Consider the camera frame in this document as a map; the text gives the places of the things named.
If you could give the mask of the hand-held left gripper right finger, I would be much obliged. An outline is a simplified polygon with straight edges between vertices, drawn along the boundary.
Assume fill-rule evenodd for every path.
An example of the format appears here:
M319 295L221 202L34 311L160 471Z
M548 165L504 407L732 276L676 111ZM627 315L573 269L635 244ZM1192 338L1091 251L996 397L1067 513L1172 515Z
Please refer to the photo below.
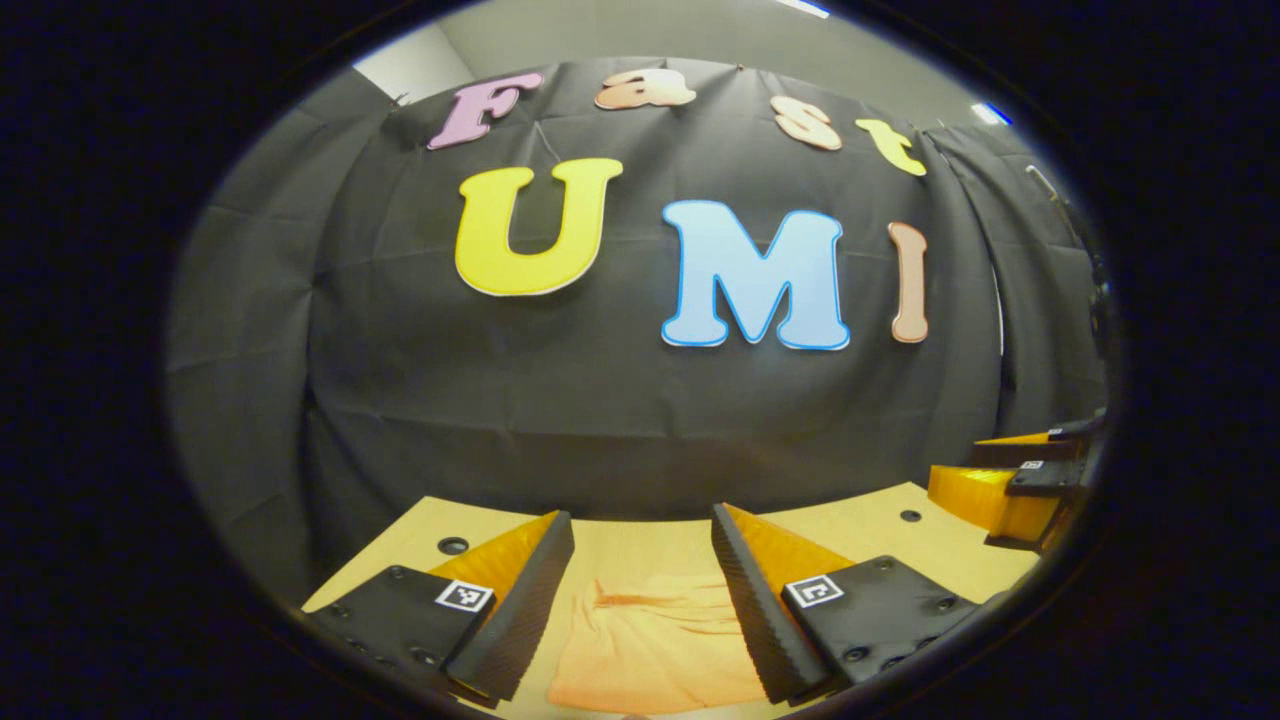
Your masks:
M772 703L869 684L1006 589L1006 553L933 503L716 503L710 538Z

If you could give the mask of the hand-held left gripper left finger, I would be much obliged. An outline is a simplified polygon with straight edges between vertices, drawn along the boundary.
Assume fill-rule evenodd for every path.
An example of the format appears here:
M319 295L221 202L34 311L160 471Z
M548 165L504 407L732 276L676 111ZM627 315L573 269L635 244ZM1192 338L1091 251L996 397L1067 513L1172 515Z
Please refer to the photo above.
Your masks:
M573 551L570 514L553 511L428 571L389 564L307 615L402 685L495 706L515 697Z

